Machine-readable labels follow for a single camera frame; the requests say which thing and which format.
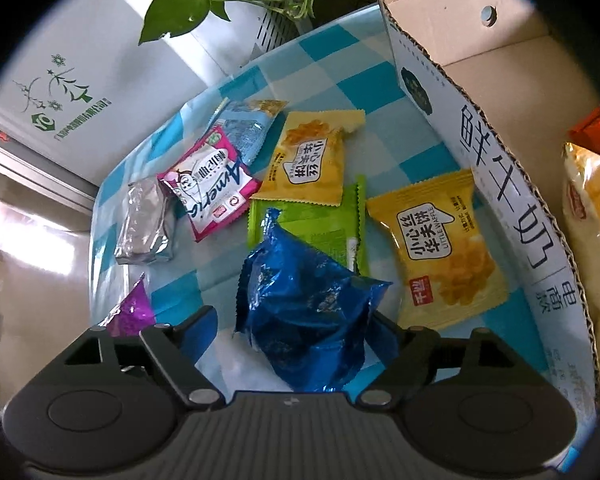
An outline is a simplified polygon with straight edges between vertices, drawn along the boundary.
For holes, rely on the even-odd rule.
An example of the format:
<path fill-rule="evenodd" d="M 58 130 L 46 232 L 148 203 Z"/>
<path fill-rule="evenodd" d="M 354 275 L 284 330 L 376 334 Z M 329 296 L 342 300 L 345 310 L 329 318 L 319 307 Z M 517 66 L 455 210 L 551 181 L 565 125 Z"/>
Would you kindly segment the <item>yellow waffle packet upside-down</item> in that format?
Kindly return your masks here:
<path fill-rule="evenodd" d="M 339 206 L 344 185 L 343 140 L 365 123 L 364 110 L 289 113 L 268 171 L 252 197 Z"/>

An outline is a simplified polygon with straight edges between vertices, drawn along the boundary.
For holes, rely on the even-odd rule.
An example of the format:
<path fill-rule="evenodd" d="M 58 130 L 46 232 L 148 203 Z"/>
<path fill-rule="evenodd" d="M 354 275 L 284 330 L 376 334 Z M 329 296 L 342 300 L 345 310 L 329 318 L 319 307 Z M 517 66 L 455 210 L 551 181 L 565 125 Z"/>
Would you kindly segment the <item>yellow little waffle packet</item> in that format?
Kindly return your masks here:
<path fill-rule="evenodd" d="M 506 277 L 480 230 L 474 193 L 474 175 L 463 169 L 366 200 L 400 261 L 401 327 L 442 330 L 507 301 Z"/>

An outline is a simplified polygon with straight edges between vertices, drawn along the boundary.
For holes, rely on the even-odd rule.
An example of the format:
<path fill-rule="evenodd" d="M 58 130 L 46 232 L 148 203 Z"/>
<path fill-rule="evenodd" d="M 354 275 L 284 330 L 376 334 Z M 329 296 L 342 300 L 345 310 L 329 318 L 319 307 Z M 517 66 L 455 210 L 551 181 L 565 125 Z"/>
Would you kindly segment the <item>purple foil snack packet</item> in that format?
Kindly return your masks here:
<path fill-rule="evenodd" d="M 155 322 L 155 312 L 145 288 L 145 274 L 142 274 L 99 325 L 113 337 L 134 337 Z"/>

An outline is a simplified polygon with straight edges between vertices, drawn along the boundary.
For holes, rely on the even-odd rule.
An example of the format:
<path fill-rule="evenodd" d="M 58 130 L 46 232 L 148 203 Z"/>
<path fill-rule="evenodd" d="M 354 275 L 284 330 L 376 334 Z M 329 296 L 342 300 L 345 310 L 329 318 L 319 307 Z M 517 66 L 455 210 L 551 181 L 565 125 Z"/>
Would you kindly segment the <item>blue foil snack packet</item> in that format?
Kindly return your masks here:
<path fill-rule="evenodd" d="M 279 216 L 266 212 L 263 240 L 242 265 L 235 330 L 292 390 L 340 391 L 365 362 L 370 318 L 390 284 L 349 270 L 284 229 Z"/>

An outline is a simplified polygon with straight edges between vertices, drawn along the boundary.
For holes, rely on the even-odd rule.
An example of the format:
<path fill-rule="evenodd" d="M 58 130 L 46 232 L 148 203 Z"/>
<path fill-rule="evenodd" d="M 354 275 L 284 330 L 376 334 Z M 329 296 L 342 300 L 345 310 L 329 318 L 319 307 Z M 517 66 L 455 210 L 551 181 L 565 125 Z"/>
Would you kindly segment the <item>white appliance with green logo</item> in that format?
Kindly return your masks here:
<path fill-rule="evenodd" d="M 64 0 L 0 76 L 0 130 L 99 185 L 186 101 L 298 34 L 230 0 L 174 39 L 140 42 L 151 0 Z"/>

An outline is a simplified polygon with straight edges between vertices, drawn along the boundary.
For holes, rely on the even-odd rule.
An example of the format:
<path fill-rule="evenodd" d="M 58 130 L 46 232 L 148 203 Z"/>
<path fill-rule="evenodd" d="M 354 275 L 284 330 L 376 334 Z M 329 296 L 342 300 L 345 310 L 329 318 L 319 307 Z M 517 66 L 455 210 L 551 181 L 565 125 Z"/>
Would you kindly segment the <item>cardboard milk box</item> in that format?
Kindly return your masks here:
<path fill-rule="evenodd" d="M 567 130 L 598 96 L 531 0 L 379 0 L 401 89 L 498 219 L 550 380 L 578 430 L 572 469 L 600 458 L 600 360 L 562 214 Z"/>

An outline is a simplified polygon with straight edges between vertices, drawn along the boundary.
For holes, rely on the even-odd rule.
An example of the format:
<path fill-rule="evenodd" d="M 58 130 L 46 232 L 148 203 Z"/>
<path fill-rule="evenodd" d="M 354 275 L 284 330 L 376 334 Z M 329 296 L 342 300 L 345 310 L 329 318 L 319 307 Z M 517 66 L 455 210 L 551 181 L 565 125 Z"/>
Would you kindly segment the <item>yellow chips bag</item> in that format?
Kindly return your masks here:
<path fill-rule="evenodd" d="M 576 258 L 600 363 L 600 155 L 567 142 L 562 151 L 562 210 Z"/>

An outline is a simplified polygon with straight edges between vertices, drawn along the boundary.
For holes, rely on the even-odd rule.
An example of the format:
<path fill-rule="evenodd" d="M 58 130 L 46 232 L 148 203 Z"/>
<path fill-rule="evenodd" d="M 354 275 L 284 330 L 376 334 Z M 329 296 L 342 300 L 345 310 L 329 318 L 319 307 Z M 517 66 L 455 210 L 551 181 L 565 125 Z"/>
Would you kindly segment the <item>green pothos plant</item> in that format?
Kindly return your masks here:
<path fill-rule="evenodd" d="M 315 0 L 151 0 L 140 31 L 140 44 L 176 38 L 198 28 L 209 15 L 228 22 L 227 3 L 243 3 L 300 22 L 314 17 Z"/>

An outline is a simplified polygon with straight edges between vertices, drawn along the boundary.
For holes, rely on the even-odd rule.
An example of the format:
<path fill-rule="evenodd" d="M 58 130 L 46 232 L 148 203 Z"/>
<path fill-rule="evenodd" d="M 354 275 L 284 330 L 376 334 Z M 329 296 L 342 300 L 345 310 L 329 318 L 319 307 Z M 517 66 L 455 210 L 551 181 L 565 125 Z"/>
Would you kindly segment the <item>pink white snack packet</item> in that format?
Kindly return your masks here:
<path fill-rule="evenodd" d="M 261 186 L 221 126 L 212 126 L 158 179 L 183 205 L 197 243 L 238 219 Z"/>

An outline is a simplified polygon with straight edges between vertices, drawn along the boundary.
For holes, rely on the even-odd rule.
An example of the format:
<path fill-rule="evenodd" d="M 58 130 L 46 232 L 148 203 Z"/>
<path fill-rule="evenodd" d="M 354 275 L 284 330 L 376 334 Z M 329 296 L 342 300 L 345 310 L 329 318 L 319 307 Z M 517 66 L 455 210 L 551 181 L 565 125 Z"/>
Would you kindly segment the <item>silver foil snack packet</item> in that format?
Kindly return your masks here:
<path fill-rule="evenodd" d="M 157 177 L 132 182 L 114 248 L 117 264 L 169 261 L 174 253 L 174 198 Z"/>

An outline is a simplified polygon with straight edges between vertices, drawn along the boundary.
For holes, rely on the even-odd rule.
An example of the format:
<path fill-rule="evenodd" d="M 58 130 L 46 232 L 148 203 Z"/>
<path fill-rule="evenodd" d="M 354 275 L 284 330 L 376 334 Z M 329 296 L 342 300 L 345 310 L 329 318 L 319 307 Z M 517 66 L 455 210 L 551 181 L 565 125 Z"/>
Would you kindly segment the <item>green snack packet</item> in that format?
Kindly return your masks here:
<path fill-rule="evenodd" d="M 344 187 L 339 206 L 253 200 L 248 212 L 248 247 L 255 248 L 262 242 L 266 213 L 275 208 L 279 211 L 278 224 L 283 229 L 350 271 L 367 275 L 365 202 L 366 177 L 362 174 Z"/>

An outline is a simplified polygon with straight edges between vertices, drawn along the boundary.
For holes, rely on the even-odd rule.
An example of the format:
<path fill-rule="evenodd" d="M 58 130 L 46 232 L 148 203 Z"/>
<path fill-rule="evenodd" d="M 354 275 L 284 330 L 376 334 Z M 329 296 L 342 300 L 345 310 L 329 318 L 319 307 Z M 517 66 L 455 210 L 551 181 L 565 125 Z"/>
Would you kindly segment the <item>light blue snack packet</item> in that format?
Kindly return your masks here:
<path fill-rule="evenodd" d="M 268 130 L 288 104 L 279 100 L 236 101 L 225 98 L 211 116 L 208 127 L 219 126 L 251 166 L 263 148 Z"/>

